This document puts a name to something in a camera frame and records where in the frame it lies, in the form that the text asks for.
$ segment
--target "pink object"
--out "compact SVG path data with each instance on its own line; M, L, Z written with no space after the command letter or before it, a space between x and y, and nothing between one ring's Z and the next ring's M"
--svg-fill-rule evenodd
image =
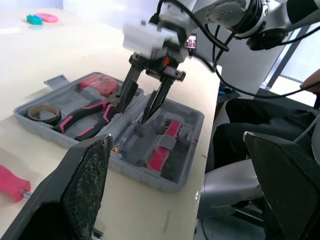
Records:
M98 90L102 96L109 97L110 94L114 94L117 91L117 81L108 75L97 73L88 76L79 83L79 87L83 90L86 87L91 87Z
M53 23L58 21L58 17L49 13L45 12L39 12L35 14L39 18L42 19L42 21L47 22L47 23Z
M154 152L147 168L160 174L165 162L169 158L170 150L159 146Z
M81 132L78 137L81 137L83 135L85 135L87 132L91 131L92 129L94 129L95 127L94 126L91 126L89 127L87 130L84 130L83 132Z
M73 119L73 116L68 116L61 124L60 124L60 128L61 128L61 133L65 133L65 125L71 120Z
M169 135L171 137L174 137L175 139L177 138L178 136L178 133L180 131L180 128L181 128L182 124L178 121L172 121L168 127L168 129L165 131L165 134L166 135ZM159 146L149 164L147 165L147 168L148 169L151 169L155 172L157 172L158 174L161 173L161 170L162 168L164 167L167 159L169 158L169 155L170 155L170 150L169 149L166 149L162 146Z
M108 119L108 113L110 111L110 108L117 108L115 105L112 105L112 104L109 104L107 107L106 107L106 110L103 114L103 118L104 120L106 120L107 123L110 123L110 120Z
M24 192L31 191L29 181L15 176L10 170L0 165L0 192L8 195L16 203L24 198Z
M103 109L106 109L107 107L107 103L105 100L101 100L100 102L93 104L91 106L84 106L83 109L94 109L96 107L99 107L100 105L102 105Z
M169 128L165 131L165 134L169 135L171 137L174 137L176 139L177 136L178 136L178 133L180 131L180 128L181 128L181 123L180 122L172 121L170 123Z

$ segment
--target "pink screwdriver handle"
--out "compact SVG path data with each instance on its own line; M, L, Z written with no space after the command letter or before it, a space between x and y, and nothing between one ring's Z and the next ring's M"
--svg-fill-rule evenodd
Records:
M0 165L0 193L8 195L17 203L24 198L24 192L31 191L29 181L15 176L10 170Z

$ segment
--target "person's leg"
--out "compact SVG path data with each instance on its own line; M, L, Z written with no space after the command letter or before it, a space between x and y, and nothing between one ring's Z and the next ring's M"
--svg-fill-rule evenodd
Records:
M309 112L278 117L268 123L259 125L250 123L227 123L217 127L213 136L214 169L239 162L248 158L248 150L243 141L244 132L256 132L280 137L294 141L312 123L315 117ZM311 154L311 136L307 134L298 143ZM213 170L210 163L206 167L206 173Z
M273 103L233 99L226 103L225 111L230 123L265 124L272 118L280 118L296 114L301 110L288 109Z

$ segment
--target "window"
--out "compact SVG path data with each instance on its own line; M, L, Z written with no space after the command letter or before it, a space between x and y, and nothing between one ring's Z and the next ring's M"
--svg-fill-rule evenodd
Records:
M302 36L318 26L320 23L297 29L292 32L289 39ZM320 32L300 42L286 45L261 87L279 95L293 92L318 69L320 69ZM316 96L308 91L288 98L312 107L316 101Z

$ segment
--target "screwdriver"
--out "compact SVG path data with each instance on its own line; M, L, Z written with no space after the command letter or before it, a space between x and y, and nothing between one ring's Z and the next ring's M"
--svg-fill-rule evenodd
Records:
M125 130L123 130L121 135L115 141L112 147L112 151L119 154L123 150L123 147L126 145L128 140L134 134L136 126L140 124L143 115L144 115L144 112L142 111L139 114L139 116L133 122L131 122L131 124Z
M9 196L15 203L32 195L31 183L14 175L9 169L0 165L0 193ZM93 229L92 240L101 240L103 232Z

